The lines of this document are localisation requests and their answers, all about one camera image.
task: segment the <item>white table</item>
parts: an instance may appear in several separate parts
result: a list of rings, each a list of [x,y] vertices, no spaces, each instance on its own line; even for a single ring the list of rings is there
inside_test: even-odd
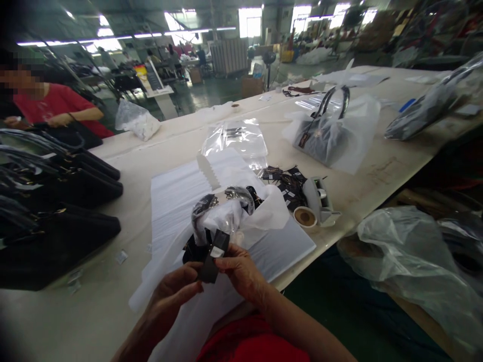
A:
[[[357,67],[354,72],[387,74],[391,78],[374,88],[352,88],[351,98],[370,93],[405,103],[428,86],[404,81],[428,71]],[[307,86],[308,82],[298,84]],[[356,175],[324,167],[282,139],[288,124],[284,114],[301,110],[298,98],[271,92],[268,102],[259,97],[239,101],[244,113],[237,118],[257,118],[269,150],[272,166],[288,169],[295,164],[306,176],[327,176],[324,180],[334,208],[343,214],[332,228],[313,228],[309,234],[316,250],[274,281],[281,289],[291,283],[311,262],[377,208],[409,180],[449,140],[477,125],[477,122],[447,119],[410,142],[385,140],[383,133],[396,111],[383,108],[371,149]],[[67,277],[40,292],[4,291],[3,316],[10,319],[12,335],[19,345],[31,350],[35,359],[49,362],[107,361],[139,318],[128,307],[128,299],[141,282],[141,271],[151,259],[145,248],[151,243],[151,177],[195,158],[206,130],[194,115],[163,122],[148,142],[127,132],[105,140],[93,152],[122,172],[124,195],[101,208],[121,220],[122,231],[102,252],[83,265],[82,288],[70,296]],[[128,259],[118,265],[115,255],[124,249]]]

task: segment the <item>small white label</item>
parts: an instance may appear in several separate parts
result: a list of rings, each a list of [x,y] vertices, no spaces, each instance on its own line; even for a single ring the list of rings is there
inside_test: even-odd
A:
[[[223,257],[224,255],[225,255],[225,252],[216,246],[213,247],[213,250],[210,253],[211,257]]]

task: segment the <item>garment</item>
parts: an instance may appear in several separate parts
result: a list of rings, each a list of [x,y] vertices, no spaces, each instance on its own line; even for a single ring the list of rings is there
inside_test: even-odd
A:
[[[17,94],[14,95],[14,103],[31,124],[47,122],[59,114],[79,112],[96,107],[69,87],[53,83],[50,83],[49,93],[44,99],[35,101],[27,95]],[[98,121],[82,121],[82,124],[99,138],[114,136],[112,131],[109,131]]]
[[[110,70],[117,69],[116,63],[112,60],[111,56],[107,51],[100,51],[102,63],[108,67]]]
[[[231,322],[203,346],[196,362],[309,362],[308,354],[274,334],[261,315]]]

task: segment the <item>person's hand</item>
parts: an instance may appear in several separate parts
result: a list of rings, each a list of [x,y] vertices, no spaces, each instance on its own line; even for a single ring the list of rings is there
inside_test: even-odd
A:
[[[62,113],[49,119],[47,123],[49,124],[50,127],[57,128],[57,127],[65,127],[70,122],[73,122],[73,121],[74,119],[70,114]]]
[[[154,290],[143,318],[158,342],[171,327],[183,304],[203,292],[201,281],[196,282],[201,262],[188,262],[167,274]]]
[[[259,306],[263,302],[264,293],[269,284],[257,269],[248,251],[230,244],[225,256],[215,259],[220,273],[228,275],[234,288],[242,297]]]
[[[13,128],[18,130],[25,130],[29,128],[29,126],[26,125],[24,122],[22,122],[21,119],[19,119],[19,117],[15,117],[15,116],[10,116],[5,118],[5,125],[8,128]]]

